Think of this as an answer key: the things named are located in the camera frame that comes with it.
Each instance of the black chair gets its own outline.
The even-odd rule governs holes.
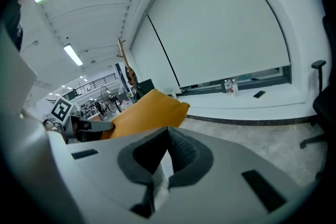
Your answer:
[[[316,111],[316,123],[324,131],[323,134],[308,138],[300,143],[300,148],[305,148],[307,144],[327,141],[330,143],[333,135],[331,134],[331,129],[336,121],[336,88],[335,88],[335,55],[336,55],[336,27],[335,24],[331,23],[330,20],[325,16],[323,18],[323,25],[325,32],[327,33],[331,57],[332,57],[332,68],[329,77],[329,85],[322,91],[322,67],[326,64],[326,61],[319,60],[314,62],[311,67],[319,71],[319,95],[316,97],[313,103],[313,108]]]

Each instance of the black phone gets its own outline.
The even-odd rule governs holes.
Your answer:
[[[257,94],[255,94],[253,97],[254,98],[260,98],[262,95],[264,95],[264,91],[259,91]]]

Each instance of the white ceiling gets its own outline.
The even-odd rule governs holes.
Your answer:
[[[132,40],[150,1],[22,0],[24,38],[20,54],[38,75],[30,102],[83,74],[122,61],[116,57],[117,38]],[[63,50],[67,43],[83,62],[81,67]]]

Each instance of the yellow cloth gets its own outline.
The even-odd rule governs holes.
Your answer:
[[[157,89],[151,90],[137,103],[116,116],[112,120],[114,129],[103,132],[101,140],[136,134],[157,127],[179,127],[189,107],[188,103],[174,100]]]

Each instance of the tiled floor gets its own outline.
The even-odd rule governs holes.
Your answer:
[[[314,180],[327,152],[325,142],[299,147],[302,140],[321,134],[317,125],[238,126],[185,119],[180,127],[244,145],[287,173],[301,187]]]

